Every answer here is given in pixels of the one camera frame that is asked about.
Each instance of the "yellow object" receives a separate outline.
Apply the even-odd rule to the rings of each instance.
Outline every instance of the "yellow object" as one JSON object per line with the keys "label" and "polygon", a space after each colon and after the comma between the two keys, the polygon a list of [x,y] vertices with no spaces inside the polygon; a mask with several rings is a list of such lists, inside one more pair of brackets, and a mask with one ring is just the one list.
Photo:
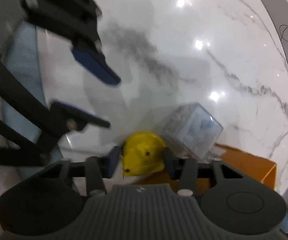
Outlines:
{"label": "yellow object", "polygon": [[140,176],[164,170],[164,141],[151,132],[137,132],[126,139],[123,148],[124,176]]}

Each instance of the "marble tabletop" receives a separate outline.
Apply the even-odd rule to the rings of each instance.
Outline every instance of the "marble tabletop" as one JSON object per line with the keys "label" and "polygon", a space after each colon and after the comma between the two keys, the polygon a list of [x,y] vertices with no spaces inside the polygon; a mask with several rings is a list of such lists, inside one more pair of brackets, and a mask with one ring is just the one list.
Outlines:
{"label": "marble tabletop", "polygon": [[224,127],[218,143],[277,163],[276,191],[288,187],[288,65],[261,0],[95,0],[109,87],[75,62],[71,44],[39,30],[45,98],[108,119],[60,144],[82,161],[137,130],[158,132],[179,105],[199,102]]}

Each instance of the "white marble table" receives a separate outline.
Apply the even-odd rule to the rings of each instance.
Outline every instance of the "white marble table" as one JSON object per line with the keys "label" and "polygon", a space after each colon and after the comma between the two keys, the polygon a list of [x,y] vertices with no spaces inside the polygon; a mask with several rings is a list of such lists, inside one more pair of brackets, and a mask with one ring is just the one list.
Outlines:
{"label": "white marble table", "polygon": [[39,31],[47,101],[58,99],[112,124],[72,133],[61,147],[82,161],[137,130],[158,132],[180,104],[201,103],[224,127],[219,143],[277,163],[276,191],[288,187],[288,66],[260,0],[95,0],[108,87],[74,61],[70,43]]}

